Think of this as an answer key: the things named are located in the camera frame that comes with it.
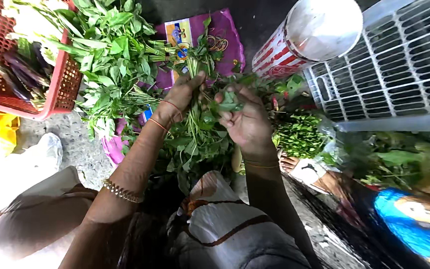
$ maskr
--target green leafy vegetable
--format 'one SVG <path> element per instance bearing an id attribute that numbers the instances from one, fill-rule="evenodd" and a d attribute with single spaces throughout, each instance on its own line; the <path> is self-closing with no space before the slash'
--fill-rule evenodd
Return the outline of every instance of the green leafy vegetable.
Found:
<path id="1" fill-rule="evenodd" d="M 320 122 L 321 119 L 308 112 L 297 112 L 276 126 L 273 143 L 288 156 L 314 158 L 326 143 L 326 136 L 318 132 Z"/>

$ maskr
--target dark hair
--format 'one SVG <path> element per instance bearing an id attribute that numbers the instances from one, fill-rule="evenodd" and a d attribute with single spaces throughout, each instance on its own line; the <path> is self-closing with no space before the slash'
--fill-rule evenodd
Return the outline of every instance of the dark hair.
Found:
<path id="1" fill-rule="evenodd" d="M 288 179 L 291 189 L 321 222 L 333 231 L 361 262 L 374 269 L 430 269 L 427 262 L 412 252 L 391 233 L 373 208 L 377 192 L 354 180 L 339 178 L 340 189 L 349 199 L 349 205 L 339 206 L 345 216 L 333 211 L 311 190 L 296 180 Z"/>
<path id="2" fill-rule="evenodd" d="M 174 238 L 167 236 L 166 225 L 183 199 L 176 180 L 150 188 L 130 220 L 117 269 L 178 268 L 177 257 L 169 254 Z"/>

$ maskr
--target gold bracelet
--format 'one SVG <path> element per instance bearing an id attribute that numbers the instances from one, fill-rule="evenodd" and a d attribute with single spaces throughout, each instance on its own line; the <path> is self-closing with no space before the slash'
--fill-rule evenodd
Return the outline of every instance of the gold bracelet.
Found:
<path id="1" fill-rule="evenodd" d="M 134 192 L 131 192 L 129 190 L 124 190 L 123 188 L 116 186 L 112 181 L 109 179 L 105 179 L 102 181 L 104 184 L 103 186 L 107 188 L 111 193 L 114 193 L 116 196 L 134 202 L 134 203 L 141 203 L 144 201 L 144 196 L 139 197 Z"/>

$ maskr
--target rubber band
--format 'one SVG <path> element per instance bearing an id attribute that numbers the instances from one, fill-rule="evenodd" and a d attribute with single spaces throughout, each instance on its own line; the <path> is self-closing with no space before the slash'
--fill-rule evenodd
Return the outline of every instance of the rubber band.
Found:
<path id="1" fill-rule="evenodd" d="M 167 128 L 163 127 L 161 124 L 159 124 L 158 122 L 156 122 L 154 119 L 149 118 L 149 120 L 155 122 L 158 126 L 160 126 L 162 129 L 164 129 L 166 132 L 168 132 L 169 130 L 167 130 Z"/>
<path id="2" fill-rule="evenodd" d="M 169 102 L 169 101 L 165 101 L 165 100 L 162 100 L 162 101 L 160 101 L 161 103 L 167 103 L 167 104 L 171 104 L 173 107 L 175 107 L 175 109 L 179 112 L 179 114 L 180 114 L 180 119 L 183 121 L 183 116 L 182 116 L 182 111 L 180 111 L 180 109 L 176 106 L 176 105 L 174 105 L 174 104 L 172 104 L 171 102 Z"/>

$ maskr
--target woman's right hand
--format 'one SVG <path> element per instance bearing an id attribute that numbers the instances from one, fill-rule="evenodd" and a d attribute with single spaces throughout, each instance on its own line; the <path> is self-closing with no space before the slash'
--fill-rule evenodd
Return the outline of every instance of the woman's right hand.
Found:
<path id="1" fill-rule="evenodd" d="M 242 150 L 244 158 L 263 156 L 267 151 L 276 151 L 271 140 L 272 129 L 268 114 L 260 97 L 254 95 L 243 85 L 235 84 L 227 88 L 234 91 L 244 103 L 243 109 L 237 112 L 220 112 L 219 122 L 225 126 L 232 140 Z M 223 101 L 223 93 L 215 95 L 215 101 Z"/>

